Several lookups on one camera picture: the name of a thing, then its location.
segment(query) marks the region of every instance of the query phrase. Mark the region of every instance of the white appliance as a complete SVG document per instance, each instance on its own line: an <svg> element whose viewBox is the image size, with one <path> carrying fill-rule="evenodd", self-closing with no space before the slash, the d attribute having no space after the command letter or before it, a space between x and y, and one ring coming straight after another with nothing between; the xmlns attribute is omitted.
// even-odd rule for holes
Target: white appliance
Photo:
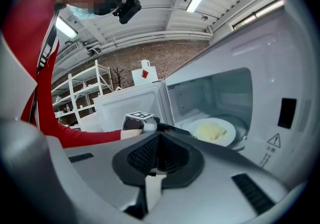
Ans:
<svg viewBox="0 0 320 224"><path fill-rule="evenodd" d="M135 86L146 84L149 82L158 81L158 75L155 66L150 66L149 60L141 61L142 69L133 70L132 78Z"/></svg>
<svg viewBox="0 0 320 224"><path fill-rule="evenodd" d="M105 131L124 114L154 113L184 128L217 117L232 123L229 145L288 188L307 178L319 148L319 63L308 34L281 9L205 49L163 81L95 99Z"/></svg>

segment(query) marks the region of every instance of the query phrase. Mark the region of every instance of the hand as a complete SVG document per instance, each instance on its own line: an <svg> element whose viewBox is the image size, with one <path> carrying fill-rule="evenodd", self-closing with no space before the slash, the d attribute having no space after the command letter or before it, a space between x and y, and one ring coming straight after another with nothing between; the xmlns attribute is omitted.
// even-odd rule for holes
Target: hand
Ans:
<svg viewBox="0 0 320 224"><path fill-rule="evenodd" d="M121 130L121 140L138 136L142 133L142 129Z"/></svg>

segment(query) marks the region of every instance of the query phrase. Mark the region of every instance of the white shelf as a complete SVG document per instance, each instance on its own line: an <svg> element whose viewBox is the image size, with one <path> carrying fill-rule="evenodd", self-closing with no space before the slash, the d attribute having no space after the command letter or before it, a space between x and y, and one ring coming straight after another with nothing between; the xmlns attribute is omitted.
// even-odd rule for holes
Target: white shelf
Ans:
<svg viewBox="0 0 320 224"><path fill-rule="evenodd" d="M107 88L106 84L101 83L102 89ZM87 86L86 88L83 88L77 92L74 92L74 96L76 95L83 95L83 94L91 94L93 92L96 92L99 90L99 83Z"/></svg>
<svg viewBox="0 0 320 224"><path fill-rule="evenodd" d="M100 75L106 74L107 71L102 69L102 68L98 68L99 69L99 73ZM92 79L94 77L97 76L97 71L96 71L96 67L93 66L87 70L84 70L80 73L78 73L77 75L73 76L72 79L76 79L76 80L81 80L81 81L87 81L89 79Z"/></svg>
<svg viewBox="0 0 320 224"><path fill-rule="evenodd" d="M87 109L90 109L90 108L94 108L94 104L92 104L92 105L89 105L89 106L86 106L86 107L83 107L83 108L81 108L81 109L78 109L78 111L82 111L82 110L87 110Z"/></svg>
<svg viewBox="0 0 320 224"><path fill-rule="evenodd" d="M61 117L64 117L64 116L69 115L69 114L72 114L72 113L74 113L74 111L70 111L70 112L62 113L62 114L60 114L60 115L56 116L55 118L61 118Z"/></svg>
<svg viewBox="0 0 320 224"><path fill-rule="evenodd" d="M81 84L81 82L79 81L72 81L73 86L77 86L79 84ZM62 94L63 92L66 92L67 90L69 90L69 81L65 81L62 84L60 84L59 86L57 86L56 88L54 88L53 90L51 90L51 95L52 96L57 96Z"/></svg>
<svg viewBox="0 0 320 224"><path fill-rule="evenodd" d="M79 125L79 124L75 124L74 126L69 126L69 128L71 128L71 129L77 129L77 128L80 128L80 125Z"/></svg>
<svg viewBox="0 0 320 224"><path fill-rule="evenodd" d="M53 107L59 107L59 106L65 104L67 102L70 102L70 101L71 101L71 96L68 95L65 98L62 98L60 101L53 103L52 106Z"/></svg>

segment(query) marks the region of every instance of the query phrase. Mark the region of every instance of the black slot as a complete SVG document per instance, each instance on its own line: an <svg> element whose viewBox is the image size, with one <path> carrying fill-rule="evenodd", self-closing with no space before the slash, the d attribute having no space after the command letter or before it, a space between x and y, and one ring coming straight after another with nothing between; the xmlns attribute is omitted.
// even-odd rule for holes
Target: black slot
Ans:
<svg viewBox="0 0 320 224"><path fill-rule="evenodd" d="M85 154L69 157L69 160L71 163L74 163L74 162L79 162L92 157L94 156L91 153L85 153Z"/></svg>
<svg viewBox="0 0 320 224"><path fill-rule="evenodd" d="M275 205L247 174L239 174L232 179L258 215Z"/></svg>
<svg viewBox="0 0 320 224"><path fill-rule="evenodd" d="M283 98L281 103L281 111L278 121L278 126L284 128L291 128L292 122L294 120L296 105L296 99Z"/></svg>

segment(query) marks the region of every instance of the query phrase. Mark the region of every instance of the red jacket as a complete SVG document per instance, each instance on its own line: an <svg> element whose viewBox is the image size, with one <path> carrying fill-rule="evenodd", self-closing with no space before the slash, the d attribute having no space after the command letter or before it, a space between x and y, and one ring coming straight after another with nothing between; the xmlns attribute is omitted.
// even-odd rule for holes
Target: red jacket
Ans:
<svg viewBox="0 0 320 224"><path fill-rule="evenodd" d="M64 148L92 145L116 141L121 131L89 133L73 130L60 125L54 114L51 98L51 78L58 53L59 43L55 42L47 55L45 65L42 49L52 27L56 0L15 0L2 27L3 37L8 47L37 82L37 124L45 135L59 138ZM35 125L35 115L31 113L34 93L22 113L21 119Z"/></svg>

